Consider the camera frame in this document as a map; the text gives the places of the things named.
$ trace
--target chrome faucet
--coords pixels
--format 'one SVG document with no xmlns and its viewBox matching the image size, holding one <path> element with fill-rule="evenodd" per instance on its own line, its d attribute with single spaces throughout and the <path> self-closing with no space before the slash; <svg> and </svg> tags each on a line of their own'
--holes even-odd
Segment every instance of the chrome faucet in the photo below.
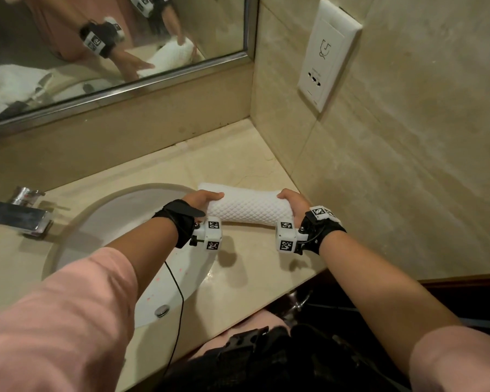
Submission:
<svg viewBox="0 0 490 392">
<path fill-rule="evenodd" d="M 43 238 L 53 222 L 48 210 L 32 207 L 44 192 L 17 187 L 8 202 L 0 202 L 0 224 L 20 230 L 27 237 Z"/>
</svg>

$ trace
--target sink drain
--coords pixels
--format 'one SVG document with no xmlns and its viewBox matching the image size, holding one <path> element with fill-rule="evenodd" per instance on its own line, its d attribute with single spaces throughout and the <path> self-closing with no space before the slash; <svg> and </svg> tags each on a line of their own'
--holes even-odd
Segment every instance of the sink drain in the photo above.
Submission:
<svg viewBox="0 0 490 392">
<path fill-rule="evenodd" d="M 171 308 L 168 305 L 162 305 L 157 308 L 156 311 L 154 311 L 154 314 L 158 317 L 161 318 L 162 316 L 165 316 L 167 312 L 169 312 Z"/>
</svg>

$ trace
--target mirror frame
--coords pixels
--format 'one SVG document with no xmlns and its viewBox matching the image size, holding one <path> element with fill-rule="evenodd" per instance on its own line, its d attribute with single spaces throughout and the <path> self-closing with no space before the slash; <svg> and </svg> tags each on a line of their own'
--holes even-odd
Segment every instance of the mirror frame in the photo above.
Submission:
<svg viewBox="0 0 490 392">
<path fill-rule="evenodd" d="M 25 131 L 48 122 L 70 117 L 71 115 L 94 110 L 105 105 L 135 98 L 159 89 L 249 63 L 255 58 L 258 13 L 259 0 L 245 0 L 243 50 L 239 52 L 204 60 L 195 65 L 163 72 L 155 76 L 142 78 L 136 82 L 66 100 L 55 105 L 28 111 L 17 117 L 2 120 L 0 121 L 0 136 Z"/>
</svg>

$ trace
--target white towel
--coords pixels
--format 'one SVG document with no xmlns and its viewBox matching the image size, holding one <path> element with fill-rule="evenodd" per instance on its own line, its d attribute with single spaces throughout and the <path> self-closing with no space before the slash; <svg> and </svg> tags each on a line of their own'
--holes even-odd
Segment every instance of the white towel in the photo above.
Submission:
<svg viewBox="0 0 490 392">
<path fill-rule="evenodd" d="M 198 189 L 225 193 L 219 201 L 211 201 L 207 209 L 208 216 L 224 222 L 275 226 L 277 220 L 293 217 L 288 201 L 276 197 L 281 190 L 256 191 L 212 183 L 201 183 Z"/>
<path fill-rule="evenodd" d="M 186 38 L 183 45 L 178 45 L 176 37 L 173 37 L 148 60 L 155 68 L 139 70 L 138 76 L 147 77 L 188 65 L 192 62 L 193 51 L 194 44 L 190 39 Z"/>
<path fill-rule="evenodd" d="M 47 70 L 17 65 L 0 66 L 0 113 L 16 101 L 29 100 Z"/>
</svg>

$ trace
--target mirror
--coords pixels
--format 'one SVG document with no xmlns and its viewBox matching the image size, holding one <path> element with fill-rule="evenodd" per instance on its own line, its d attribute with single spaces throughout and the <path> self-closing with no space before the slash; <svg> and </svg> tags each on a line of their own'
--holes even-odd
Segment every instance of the mirror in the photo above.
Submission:
<svg viewBox="0 0 490 392">
<path fill-rule="evenodd" d="M 246 0 L 0 0 L 0 121 L 243 50 Z"/>
</svg>

